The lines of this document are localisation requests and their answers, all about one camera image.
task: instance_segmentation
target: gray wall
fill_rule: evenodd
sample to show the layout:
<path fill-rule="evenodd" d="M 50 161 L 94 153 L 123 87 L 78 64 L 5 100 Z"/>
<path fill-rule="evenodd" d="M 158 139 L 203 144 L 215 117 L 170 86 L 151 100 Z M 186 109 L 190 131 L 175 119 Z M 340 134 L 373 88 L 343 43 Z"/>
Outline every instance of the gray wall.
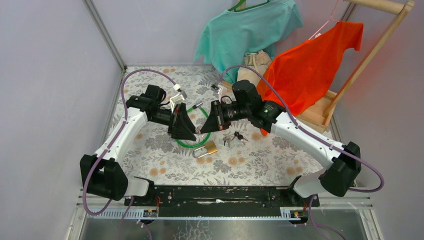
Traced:
<path fill-rule="evenodd" d="M 388 13 L 357 9 L 351 20 L 365 24 L 363 50 L 344 59 L 335 88 L 343 84 L 391 19 Z M 423 238 L 423 23 L 424 2 L 417 1 L 335 109 L 344 140 L 358 143 L 363 159 L 385 177 L 385 187 L 371 194 L 385 240 Z M 358 179 L 369 188 L 379 184 L 365 168 Z"/>
<path fill-rule="evenodd" d="M 205 25 L 238 0 L 94 0 L 117 49 L 128 65 L 193 64 Z M 247 0 L 247 6 L 266 0 Z M 282 52 L 308 39 L 329 18 L 335 0 L 295 0 L 305 27 L 277 46 Z M 347 2 L 340 1 L 335 18 Z"/>
<path fill-rule="evenodd" d="M 120 70 L 81 0 L 3 0 L 0 33 L 0 238 L 63 239 Z"/>

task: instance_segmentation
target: floral tablecloth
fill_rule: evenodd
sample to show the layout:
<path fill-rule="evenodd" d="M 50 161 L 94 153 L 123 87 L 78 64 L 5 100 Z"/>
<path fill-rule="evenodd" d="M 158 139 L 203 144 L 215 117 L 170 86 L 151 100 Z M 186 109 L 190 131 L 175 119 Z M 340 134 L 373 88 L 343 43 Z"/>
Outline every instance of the floral tablecloth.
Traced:
<path fill-rule="evenodd" d="M 218 98 L 210 90 L 210 85 L 216 82 L 219 75 L 213 66 L 133 66 L 128 67 L 126 74 L 143 68 L 165 73 L 180 84 L 187 93 L 187 108 L 202 101 L 202 107 L 209 113 L 210 102 Z M 125 83 L 125 99 L 144 93 L 148 84 L 167 91 L 165 102 L 175 94 L 172 84 L 163 76 L 153 72 L 139 72 Z M 122 101 L 119 99 L 112 127 L 115 127 L 123 112 Z M 188 115 L 198 129 L 206 120 L 199 109 Z M 202 158 L 194 158 L 192 148 L 178 145 L 167 134 L 167 129 L 165 125 L 152 122 L 141 129 L 123 160 L 122 169 L 125 173 L 148 178 L 157 185 L 287 186 L 296 176 L 322 168 L 310 155 L 284 138 L 273 134 L 262 136 L 260 130 L 246 119 L 233 122 L 227 130 L 213 132 L 209 140 L 214 141 L 218 152 Z M 224 146 L 222 138 L 227 136 L 232 139 L 235 131 L 240 132 L 249 142 L 244 145 L 236 138 L 231 141 L 230 147 L 227 144 Z M 324 135 L 331 138 L 329 131 Z"/>

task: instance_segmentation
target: beige cloth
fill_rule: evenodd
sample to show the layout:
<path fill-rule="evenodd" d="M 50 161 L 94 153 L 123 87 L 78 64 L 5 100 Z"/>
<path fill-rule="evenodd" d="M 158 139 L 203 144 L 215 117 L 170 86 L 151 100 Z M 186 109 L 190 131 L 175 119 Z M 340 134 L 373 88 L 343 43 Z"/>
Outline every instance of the beige cloth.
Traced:
<path fill-rule="evenodd" d="M 272 61 L 270 56 L 263 50 L 254 53 L 246 53 L 244 57 L 244 65 L 255 69 L 261 75 L 265 73 L 271 62 Z M 256 75 L 256 73 L 252 72 L 249 69 L 242 67 L 238 69 L 237 81 L 248 80 L 249 82 L 257 86 L 260 79 L 261 78 Z"/>

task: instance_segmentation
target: clothes hanger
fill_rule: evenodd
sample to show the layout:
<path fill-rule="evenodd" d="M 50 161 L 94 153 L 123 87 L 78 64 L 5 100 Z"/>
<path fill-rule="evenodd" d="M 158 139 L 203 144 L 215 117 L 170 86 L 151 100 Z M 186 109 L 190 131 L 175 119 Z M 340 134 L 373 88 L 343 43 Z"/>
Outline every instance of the clothes hanger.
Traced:
<path fill-rule="evenodd" d="M 333 15 L 334 15 L 334 12 L 335 12 L 335 10 L 336 10 L 336 8 L 337 8 L 337 4 L 339 3 L 339 0 L 337 0 L 336 2 L 335 2 L 335 6 L 334 6 L 334 8 L 332 9 L 332 12 L 331 12 L 331 16 L 330 16 L 330 18 L 324 23 L 324 25 L 322 25 L 322 27 L 320 27 L 319 29 L 318 29 L 318 31 L 316 31 L 308 40 L 311 40 L 317 33 L 319 33 L 320 31 L 321 31 L 321 29 L 323 29 L 330 21 L 332 21 L 332 22 L 336 22 L 336 23 L 338 23 L 339 21 L 337 21 L 337 20 L 334 20 L 333 19 Z"/>
<path fill-rule="evenodd" d="M 240 0 L 240 1 L 238 1 L 238 3 L 236 4 L 236 5 L 234 5 L 232 8 L 230 8 L 230 9 L 228 9 L 228 11 L 234 11 L 234 12 L 241 12 L 241 11 L 244 11 L 244 10 L 248 10 L 248 9 L 252 9 L 252 8 L 256 8 L 256 7 L 259 7 L 259 6 L 262 6 L 262 5 L 264 5 L 264 4 L 267 4 L 267 3 L 269 3 L 271 0 L 267 0 L 266 2 L 264 2 L 264 3 L 260 3 L 260 4 L 258 4 L 258 5 L 254 5 L 254 6 L 250 6 L 250 7 L 246 7 L 246 8 L 243 8 L 243 9 L 241 9 L 241 10 L 237 10 L 237 8 L 238 7 L 240 7 L 244 2 L 246 2 L 246 0 Z"/>

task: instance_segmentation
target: brass padlock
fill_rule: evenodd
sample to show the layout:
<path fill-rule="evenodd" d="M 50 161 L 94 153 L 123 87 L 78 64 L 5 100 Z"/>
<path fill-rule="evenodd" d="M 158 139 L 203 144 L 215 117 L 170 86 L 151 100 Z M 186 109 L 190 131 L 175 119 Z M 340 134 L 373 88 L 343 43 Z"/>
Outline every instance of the brass padlock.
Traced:
<path fill-rule="evenodd" d="M 203 149 L 203 148 L 205 148 L 205 149 L 206 149 L 207 153 L 205 153 L 205 154 L 203 154 L 203 155 L 201 155 L 201 156 L 195 156 L 195 152 L 196 152 L 197 150 L 200 150 L 200 149 Z M 217 148 L 217 146 L 215 145 L 214 141 L 208 141 L 208 142 L 207 142 L 207 143 L 205 143 L 203 146 L 201 146 L 201 147 L 196 148 L 195 150 L 193 150 L 193 157 L 194 157 L 194 158 L 199 159 L 199 158 L 204 157 L 204 156 L 206 156 L 206 155 L 214 154 L 214 153 L 216 153 L 216 152 L 218 152 L 218 148 Z"/>

